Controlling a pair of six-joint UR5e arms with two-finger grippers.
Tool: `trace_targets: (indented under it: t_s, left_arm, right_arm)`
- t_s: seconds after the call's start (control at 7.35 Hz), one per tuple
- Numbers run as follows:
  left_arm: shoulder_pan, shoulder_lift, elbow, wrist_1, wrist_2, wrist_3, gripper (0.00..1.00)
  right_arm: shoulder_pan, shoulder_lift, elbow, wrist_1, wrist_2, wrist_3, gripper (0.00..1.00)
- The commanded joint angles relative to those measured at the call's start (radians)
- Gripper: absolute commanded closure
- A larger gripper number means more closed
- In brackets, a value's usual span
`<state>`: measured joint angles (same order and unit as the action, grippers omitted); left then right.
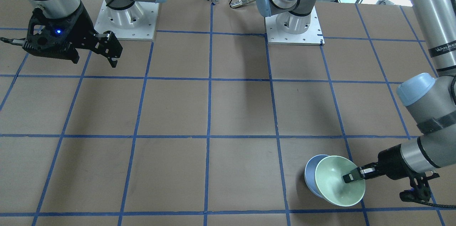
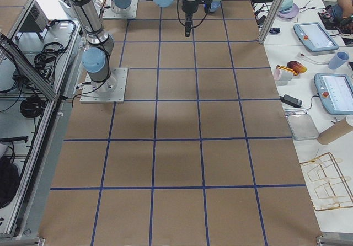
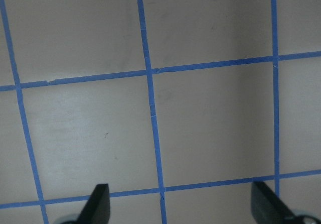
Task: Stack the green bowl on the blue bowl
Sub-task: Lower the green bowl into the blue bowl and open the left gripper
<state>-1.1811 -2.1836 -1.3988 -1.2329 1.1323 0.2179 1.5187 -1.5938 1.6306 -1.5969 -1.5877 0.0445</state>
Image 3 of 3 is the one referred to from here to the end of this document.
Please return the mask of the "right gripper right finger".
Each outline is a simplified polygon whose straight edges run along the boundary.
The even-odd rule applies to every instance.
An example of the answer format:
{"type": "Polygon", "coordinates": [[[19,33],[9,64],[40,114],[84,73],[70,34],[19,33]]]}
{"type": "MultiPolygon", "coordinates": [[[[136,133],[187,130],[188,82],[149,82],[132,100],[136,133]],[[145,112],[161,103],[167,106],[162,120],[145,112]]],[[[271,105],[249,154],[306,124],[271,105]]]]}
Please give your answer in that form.
{"type": "Polygon", "coordinates": [[[296,215],[262,181],[251,184],[251,214],[258,224],[298,223],[296,215]]]}

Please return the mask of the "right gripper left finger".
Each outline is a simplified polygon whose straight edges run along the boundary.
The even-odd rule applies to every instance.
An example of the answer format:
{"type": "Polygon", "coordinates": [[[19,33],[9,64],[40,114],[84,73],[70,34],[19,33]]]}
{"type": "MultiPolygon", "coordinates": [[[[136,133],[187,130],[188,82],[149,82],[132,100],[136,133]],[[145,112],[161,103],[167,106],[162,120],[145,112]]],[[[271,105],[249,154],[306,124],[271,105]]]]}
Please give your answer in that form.
{"type": "Polygon", "coordinates": [[[75,223],[108,224],[110,195],[108,184],[97,184],[75,223]]]}

